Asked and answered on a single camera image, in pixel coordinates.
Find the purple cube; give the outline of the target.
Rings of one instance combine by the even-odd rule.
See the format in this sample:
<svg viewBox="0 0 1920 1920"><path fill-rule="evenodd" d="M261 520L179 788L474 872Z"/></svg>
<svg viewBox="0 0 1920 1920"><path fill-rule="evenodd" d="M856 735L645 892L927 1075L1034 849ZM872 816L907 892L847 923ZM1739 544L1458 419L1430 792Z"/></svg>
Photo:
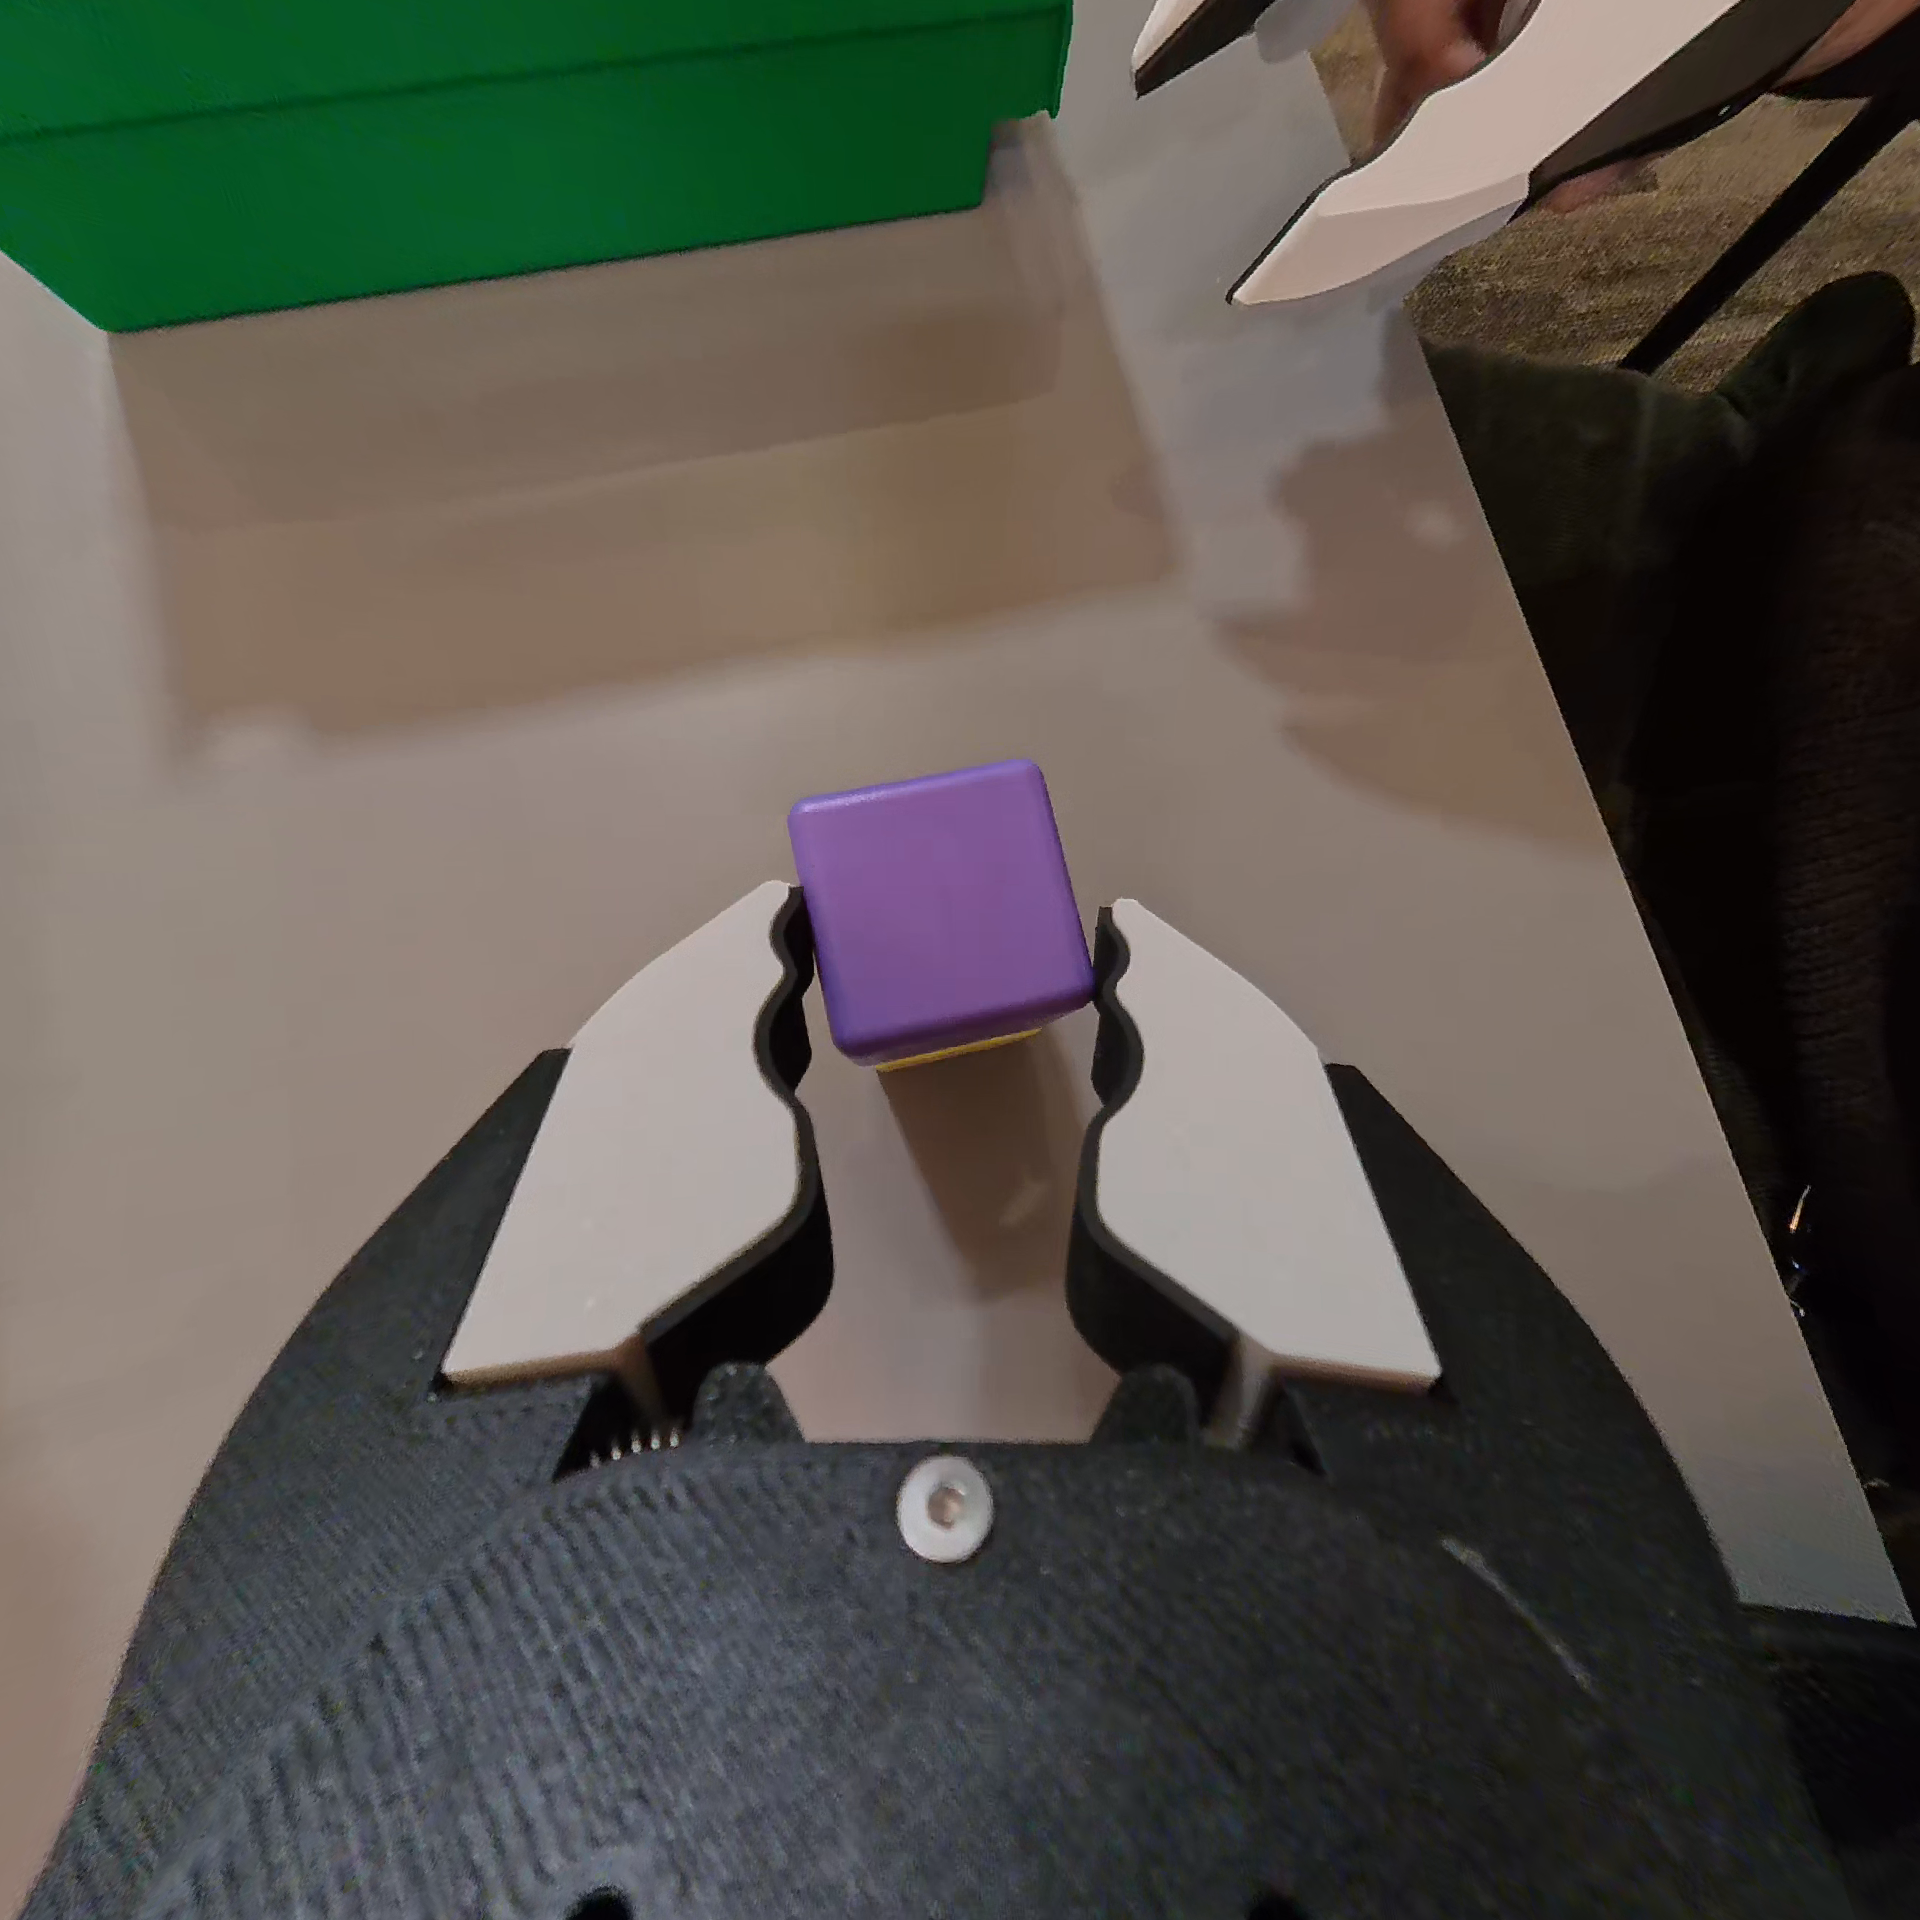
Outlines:
<svg viewBox="0 0 1920 1920"><path fill-rule="evenodd" d="M831 1042L856 1066L1016 1040L1093 999L1034 762L803 798L785 835Z"/></svg>

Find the green plastic bin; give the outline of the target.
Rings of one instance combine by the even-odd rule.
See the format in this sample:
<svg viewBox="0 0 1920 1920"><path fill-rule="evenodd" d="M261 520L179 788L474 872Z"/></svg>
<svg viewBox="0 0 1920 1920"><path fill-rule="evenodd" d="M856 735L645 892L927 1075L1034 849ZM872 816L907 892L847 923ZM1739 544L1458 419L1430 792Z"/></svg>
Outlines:
<svg viewBox="0 0 1920 1920"><path fill-rule="evenodd" d="M162 329L979 203L1048 2L5 2L1 246Z"/></svg>

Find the person's right hand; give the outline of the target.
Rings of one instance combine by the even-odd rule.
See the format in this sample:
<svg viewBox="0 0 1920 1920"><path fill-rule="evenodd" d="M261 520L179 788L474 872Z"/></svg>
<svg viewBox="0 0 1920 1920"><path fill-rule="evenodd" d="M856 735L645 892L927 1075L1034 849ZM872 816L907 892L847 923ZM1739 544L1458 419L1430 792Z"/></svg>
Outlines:
<svg viewBox="0 0 1920 1920"><path fill-rule="evenodd" d="M1363 2L1377 52L1371 146L1377 154L1423 99L1467 78L1502 43L1507 2Z"/></svg>

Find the black metal bar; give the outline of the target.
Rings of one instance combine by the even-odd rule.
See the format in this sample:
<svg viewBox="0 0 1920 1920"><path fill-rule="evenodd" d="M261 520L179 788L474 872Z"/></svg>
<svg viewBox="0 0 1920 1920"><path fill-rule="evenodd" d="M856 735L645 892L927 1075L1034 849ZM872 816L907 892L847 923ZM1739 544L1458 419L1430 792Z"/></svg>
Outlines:
<svg viewBox="0 0 1920 1920"><path fill-rule="evenodd" d="M1654 321L1615 364L1625 374L1661 370L1752 282L1837 195L1879 158L1917 114L1917 80L1865 99L1857 113L1765 206L1751 226Z"/></svg>

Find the yellow cube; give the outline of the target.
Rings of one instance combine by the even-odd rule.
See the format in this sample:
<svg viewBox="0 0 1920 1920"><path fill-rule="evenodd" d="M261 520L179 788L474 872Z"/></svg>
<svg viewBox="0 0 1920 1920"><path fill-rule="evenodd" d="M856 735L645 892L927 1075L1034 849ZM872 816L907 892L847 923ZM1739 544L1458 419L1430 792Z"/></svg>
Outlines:
<svg viewBox="0 0 1920 1920"><path fill-rule="evenodd" d="M931 1049L926 1049L926 1052L907 1055L903 1059L878 1064L874 1072L886 1075L886 1072L919 1070L919 1067L926 1067L926 1066L944 1066L944 1064L952 1064L952 1062L959 1062L959 1059L978 1056L982 1052L1021 1046L1026 1040L1033 1040L1039 1032L1042 1032L1039 1027L1029 1027L1029 1030L1016 1030L1016 1032L1005 1032L1005 1034L998 1034L998 1036L990 1036L985 1040L968 1040L968 1042L957 1042L957 1046L946 1046L946 1047L931 1047Z"/></svg>

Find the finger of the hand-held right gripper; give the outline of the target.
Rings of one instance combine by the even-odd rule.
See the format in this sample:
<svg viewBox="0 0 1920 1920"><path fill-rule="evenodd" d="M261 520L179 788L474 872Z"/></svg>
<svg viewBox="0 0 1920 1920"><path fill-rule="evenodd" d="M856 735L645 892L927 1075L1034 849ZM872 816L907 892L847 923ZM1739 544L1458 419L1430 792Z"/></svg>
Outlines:
<svg viewBox="0 0 1920 1920"><path fill-rule="evenodd" d="M1130 52L1135 96L1246 40L1263 65L1285 65L1317 49L1351 12L1351 2L1154 2Z"/></svg>
<svg viewBox="0 0 1920 1920"><path fill-rule="evenodd" d="M1790 76L1841 2L1542 2L1379 151L1317 188L1234 307L1401 298L1553 188L1661 146Z"/></svg>

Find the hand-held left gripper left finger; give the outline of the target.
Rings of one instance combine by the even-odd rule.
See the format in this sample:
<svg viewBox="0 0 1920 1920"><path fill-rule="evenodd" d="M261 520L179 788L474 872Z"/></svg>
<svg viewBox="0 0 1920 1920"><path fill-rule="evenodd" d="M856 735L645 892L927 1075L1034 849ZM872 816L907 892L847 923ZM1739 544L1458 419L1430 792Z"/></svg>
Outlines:
<svg viewBox="0 0 1920 1920"><path fill-rule="evenodd" d="M682 1422L726 1362L770 1362L831 1289L799 1082L813 955L767 881L575 1034L453 1334L457 1387L613 1376Z"/></svg>

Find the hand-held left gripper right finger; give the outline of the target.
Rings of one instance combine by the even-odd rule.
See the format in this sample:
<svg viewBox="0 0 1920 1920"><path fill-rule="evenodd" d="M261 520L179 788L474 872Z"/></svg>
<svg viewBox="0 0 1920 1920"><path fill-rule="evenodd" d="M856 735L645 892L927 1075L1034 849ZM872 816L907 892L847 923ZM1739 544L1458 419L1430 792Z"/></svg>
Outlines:
<svg viewBox="0 0 1920 1920"><path fill-rule="evenodd" d="M1094 1115L1064 1298L1117 1376L1166 1370L1247 1446L1285 1383L1423 1398L1441 1362L1320 1049L1135 899L1094 923Z"/></svg>

